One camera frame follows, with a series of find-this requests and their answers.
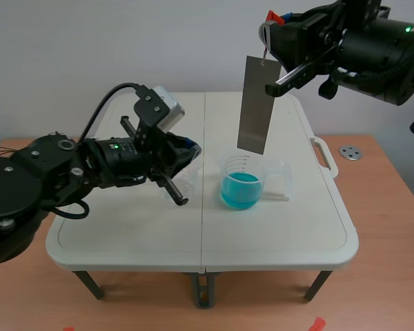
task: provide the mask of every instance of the clear plastic cup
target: clear plastic cup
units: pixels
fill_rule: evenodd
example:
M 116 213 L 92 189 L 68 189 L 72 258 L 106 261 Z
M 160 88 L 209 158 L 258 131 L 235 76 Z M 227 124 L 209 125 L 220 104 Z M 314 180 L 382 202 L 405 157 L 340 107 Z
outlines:
M 293 191 L 290 166 L 283 161 L 235 148 L 220 157 L 221 196 L 231 207 L 247 209 L 262 196 L 267 179 L 273 175 L 284 178 L 279 199 L 288 201 Z
M 202 165 L 198 163 L 191 163 L 187 167 L 185 167 L 181 172 L 179 172 L 175 177 L 173 177 L 172 181 L 178 190 L 181 192 L 184 198 L 190 200 L 195 195 L 195 190 L 199 181 L 199 178 L 202 176 L 201 171 Z M 161 191 L 164 194 L 164 198 L 171 204 L 175 204 L 173 202 L 172 197 L 169 193 L 162 188 Z

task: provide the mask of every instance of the metal plate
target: metal plate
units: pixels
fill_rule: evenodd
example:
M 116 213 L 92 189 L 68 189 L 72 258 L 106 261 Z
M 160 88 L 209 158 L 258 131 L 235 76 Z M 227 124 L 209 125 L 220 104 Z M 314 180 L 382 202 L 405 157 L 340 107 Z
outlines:
M 237 147 L 263 154 L 275 98 L 265 93 L 265 85 L 278 80 L 278 61 L 247 57 Z
M 362 157 L 362 152 L 360 149 L 352 146 L 352 145 L 345 145 L 339 148 L 339 153 L 348 160 L 356 161 Z

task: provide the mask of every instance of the table handle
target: table handle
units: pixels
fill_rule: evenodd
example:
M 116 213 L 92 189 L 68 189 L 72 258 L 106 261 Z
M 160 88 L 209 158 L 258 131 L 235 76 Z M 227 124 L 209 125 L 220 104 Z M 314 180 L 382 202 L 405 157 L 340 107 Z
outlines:
M 339 174 L 339 168 L 337 167 L 336 162 L 334 161 L 334 158 L 331 155 L 328 145 L 324 140 L 320 139 L 319 137 L 310 138 L 310 141 L 314 146 L 319 148 L 322 157 L 324 158 L 326 167 L 330 170 L 330 175 L 333 179 L 335 179 Z

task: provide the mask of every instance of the white wall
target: white wall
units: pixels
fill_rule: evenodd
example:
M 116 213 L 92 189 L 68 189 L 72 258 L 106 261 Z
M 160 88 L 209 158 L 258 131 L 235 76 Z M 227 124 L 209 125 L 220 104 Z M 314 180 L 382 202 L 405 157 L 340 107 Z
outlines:
M 302 12 L 331 1 L 1 0 L 0 138 L 77 135 L 104 93 L 124 81 L 242 90 L 246 55 L 262 55 L 257 29 L 268 9 Z M 391 18 L 414 22 L 414 0 L 382 3 L 393 8 Z M 414 138 L 406 131 L 414 98 L 398 108 L 341 89 L 326 101 L 318 86 L 293 93 L 314 131 L 376 134 L 414 183 Z

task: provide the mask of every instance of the table leg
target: table leg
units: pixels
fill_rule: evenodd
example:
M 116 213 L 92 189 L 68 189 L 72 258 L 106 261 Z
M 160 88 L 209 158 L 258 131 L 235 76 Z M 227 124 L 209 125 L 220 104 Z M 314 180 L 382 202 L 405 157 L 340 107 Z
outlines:
M 325 281 L 329 278 L 331 273 L 332 271 L 321 271 L 319 273 L 319 275 L 317 276 L 317 278 L 315 279 L 315 281 L 313 282 L 313 284 L 311 285 L 311 287 L 308 289 L 308 291 L 305 294 L 304 298 L 307 299 L 307 301 L 313 300 L 317 291 L 320 290 L 320 288 L 325 283 Z
M 103 291 L 98 285 L 94 282 L 92 277 L 86 271 L 72 271 L 80 281 L 88 288 L 89 291 L 94 295 L 97 300 L 100 300 L 104 297 Z
M 218 272 L 207 272 L 205 274 L 187 273 L 192 284 L 193 300 L 200 309 L 209 309 L 215 305 L 215 277 Z M 201 279 L 206 280 L 206 285 L 201 285 Z

